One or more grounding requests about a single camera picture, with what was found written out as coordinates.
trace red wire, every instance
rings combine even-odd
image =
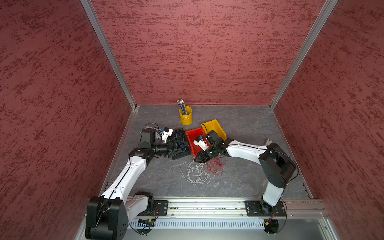
[[[221,158],[215,157],[214,159],[206,162],[208,170],[213,173],[213,175],[223,174],[223,166],[225,162]]]
[[[157,208],[157,206],[155,206],[155,208],[157,209],[157,217],[155,219],[157,219],[159,217],[159,209]]]
[[[275,214],[273,214],[272,217],[268,218],[266,221],[272,220],[272,218],[273,218],[274,215],[275,215]]]

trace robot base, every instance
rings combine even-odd
[[[266,209],[261,202],[262,201],[244,201],[248,217],[270,217],[273,214],[275,214],[275,217],[287,216],[287,212],[282,201],[279,201],[276,206],[270,207],[270,209]]]

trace vented metal panel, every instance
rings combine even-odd
[[[145,224],[131,221],[133,228],[144,228]],[[264,221],[259,219],[157,219],[156,229],[262,229]]]

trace metal profile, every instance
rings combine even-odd
[[[319,219],[319,223],[326,240],[340,240],[331,220]]]
[[[107,183],[110,182],[112,173],[113,173],[115,166],[116,166],[116,163],[121,161],[121,154],[122,154],[121,150],[122,150],[123,146],[125,146],[128,142],[128,139],[131,135],[132,128],[133,128],[133,125],[135,123],[138,111],[139,111],[139,107],[137,107],[135,110],[132,110],[131,114],[129,115],[127,125],[125,126],[124,132],[122,133],[119,145],[116,149],[115,155],[113,156],[112,163],[109,166],[107,176],[105,177],[105,180],[104,180],[104,183],[103,183],[103,186],[100,190],[99,195],[101,195],[105,191]]]
[[[185,219],[263,219],[248,217],[244,201],[260,200],[246,198],[207,198],[207,197],[154,197],[155,200],[168,200],[166,217]],[[321,199],[285,199],[288,219],[328,219],[329,215]]]
[[[283,140],[284,140],[285,145],[286,145],[287,148],[288,148],[288,152],[289,152],[289,154],[292,156],[292,158],[293,158],[293,160],[295,161],[295,163],[297,163],[297,160],[296,160],[295,156],[293,155],[292,149],[291,149],[291,147],[290,147],[290,145],[289,145],[289,143],[288,143],[288,141],[287,141],[287,138],[286,138],[285,135],[284,135],[283,129],[281,128],[280,123],[279,123],[279,121],[277,120],[274,111],[272,111],[272,114],[273,114],[273,117],[275,118],[275,121],[276,121],[276,123],[277,123],[277,126],[278,126],[278,128],[279,128],[279,130],[280,130],[280,134],[283,136]],[[304,181],[303,184],[304,184],[305,190],[306,190],[307,193],[308,193],[308,196],[309,196],[311,199],[313,199],[313,195],[312,195],[312,193],[311,193],[311,191],[310,191],[310,189],[309,189],[309,187],[308,187],[308,184],[307,184],[307,182],[306,182],[306,180],[305,180],[305,178],[304,178],[304,176],[303,176],[303,174],[302,174],[302,172],[301,172],[301,170],[300,170],[300,166],[299,166],[299,164],[297,164],[297,168],[298,168],[298,170],[299,170],[299,173],[301,173],[301,177],[302,177],[302,179],[303,179],[303,181]]]
[[[305,38],[305,41],[303,45],[301,46],[299,53],[297,54],[296,58],[294,59],[291,68],[288,70],[287,75],[285,76],[283,82],[281,83],[279,89],[277,90],[275,96],[273,97],[270,108],[274,109],[279,102],[281,96],[283,95],[285,89],[287,88],[288,84],[292,80],[294,74],[296,73],[297,69],[299,68],[301,62],[303,61],[304,57],[308,53],[309,49],[311,48],[313,42],[315,41],[317,35],[319,35],[320,30],[324,26],[325,22],[327,21],[329,15],[331,14],[333,8],[335,7],[338,0],[326,0],[324,3],[323,8],[321,9],[319,15],[317,16],[310,32],[308,33],[307,37]]]
[[[124,132],[121,136],[119,145],[118,145],[116,152],[115,152],[115,155],[113,156],[111,165],[110,165],[109,170],[107,172],[107,176],[105,177],[104,183],[101,187],[99,196],[105,191],[106,185],[108,183],[108,180],[111,178],[111,175],[113,173],[113,170],[115,168],[116,163],[119,160],[121,160],[122,146],[127,143],[129,136],[131,135],[131,131],[132,131],[133,125],[135,123],[135,119],[136,119],[138,111],[139,111],[139,107],[137,107],[136,109],[132,109],[132,112],[129,115],[128,122],[127,122],[125,129],[124,129]],[[76,235],[74,240],[86,240],[84,233],[85,233],[85,218],[82,220],[82,222],[80,224],[80,228],[79,228],[77,235]]]
[[[132,110],[134,110],[136,108],[135,100],[133,99],[133,95],[128,88],[128,85],[127,85],[127,82],[125,81],[124,75],[122,74],[122,71],[119,67],[119,64],[116,60],[116,57],[113,54],[112,48],[109,45],[108,39],[107,39],[107,37],[103,31],[103,28],[101,27],[99,18],[96,15],[96,12],[93,8],[91,0],[80,0],[80,1],[81,1],[81,4],[83,5],[83,7],[85,9],[85,12],[88,15],[89,20],[91,21],[93,29],[95,30],[96,35],[99,38],[101,46],[103,47],[105,54],[108,57],[108,60],[111,63],[113,71],[115,72],[116,77],[118,78],[118,80],[120,82],[121,88],[123,89],[125,96],[127,97],[128,102],[132,107]]]

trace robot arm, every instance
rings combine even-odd
[[[101,194],[92,197],[87,206],[85,237],[87,239],[121,240],[129,222],[138,214],[153,214],[154,201],[151,193],[138,192],[127,202],[128,195],[140,174],[158,154],[176,154],[179,149],[175,140],[167,138],[173,130],[166,128],[163,143],[155,143],[154,129],[143,129],[138,147],[129,153],[129,159],[117,179]]]
[[[207,162],[218,155],[225,155],[244,158],[262,166],[268,184],[260,201],[260,209],[265,215],[271,215],[272,208],[279,202],[289,179],[297,168],[296,163],[275,143],[257,146],[233,139],[223,141],[215,131],[210,131],[205,138],[211,147],[200,151],[195,162]]]

